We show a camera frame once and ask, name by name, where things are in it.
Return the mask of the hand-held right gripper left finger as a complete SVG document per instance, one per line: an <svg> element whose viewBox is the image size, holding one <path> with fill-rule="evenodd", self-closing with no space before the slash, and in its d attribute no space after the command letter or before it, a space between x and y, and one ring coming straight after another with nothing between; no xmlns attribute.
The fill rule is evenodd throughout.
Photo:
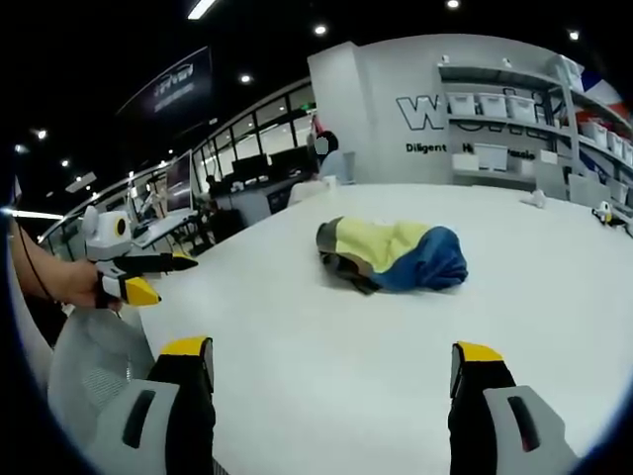
<svg viewBox="0 0 633 475"><path fill-rule="evenodd" d="M100 474L214 474L213 340L165 345L97 419L87 454Z"/></svg>

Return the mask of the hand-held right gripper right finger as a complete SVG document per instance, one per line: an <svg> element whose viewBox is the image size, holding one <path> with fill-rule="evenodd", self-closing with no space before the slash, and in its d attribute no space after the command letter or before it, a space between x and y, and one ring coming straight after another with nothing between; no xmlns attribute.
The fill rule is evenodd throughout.
<svg viewBox="0 0 633 475"><path fill-rule="evenodd" d="M450 399L452 474L568 474L577 465L562 418L516 384L492 348L452 345Z"/></svg>

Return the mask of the person's left hand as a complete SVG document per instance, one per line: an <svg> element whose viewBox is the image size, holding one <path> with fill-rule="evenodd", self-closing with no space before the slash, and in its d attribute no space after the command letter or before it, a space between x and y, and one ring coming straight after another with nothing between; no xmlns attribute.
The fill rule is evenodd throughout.
<svg viewBox="0 0 633 475"><path fill-rule="evenodd" d="M64 304L82 308L108 308L118 312L122 302L114 297L102 297L99 293L99 271L87 261L61 262L60 276L55 298Z"/></svg>

